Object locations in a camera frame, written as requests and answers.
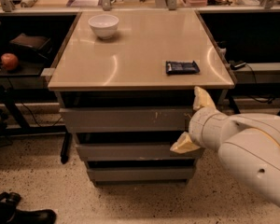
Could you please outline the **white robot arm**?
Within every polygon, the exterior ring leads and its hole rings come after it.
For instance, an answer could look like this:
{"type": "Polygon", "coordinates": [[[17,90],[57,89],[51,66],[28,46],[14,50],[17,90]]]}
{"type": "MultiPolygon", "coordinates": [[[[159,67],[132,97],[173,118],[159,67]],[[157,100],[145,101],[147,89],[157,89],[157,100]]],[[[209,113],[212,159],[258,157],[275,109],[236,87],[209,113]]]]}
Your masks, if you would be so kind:
{"type": "Polygon", "coordinates": [[[171,146],[174,153],[200,147],[218,154],[237,180],[280,207],[280,117],[262,113],[228,116],[217,110],[209,93],[194,89],[189,129],[171,146]]]}

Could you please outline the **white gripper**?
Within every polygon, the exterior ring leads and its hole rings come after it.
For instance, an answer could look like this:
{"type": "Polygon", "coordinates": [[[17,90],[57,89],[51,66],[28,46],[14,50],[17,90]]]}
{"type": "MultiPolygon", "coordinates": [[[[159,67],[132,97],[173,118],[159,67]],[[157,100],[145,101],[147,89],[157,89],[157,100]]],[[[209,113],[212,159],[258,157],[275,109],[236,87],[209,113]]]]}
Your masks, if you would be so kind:
{"type": "Polygon", "coordinates": [[[200,147],[217,151],[220,146],[228,116],[215,109],[216,105],[205,89],[196,86],[194,95],[193,109],[198,111],[189,122],[189,133],[183,132],[170,147],[174,153],[184,154],[200,147]]]}

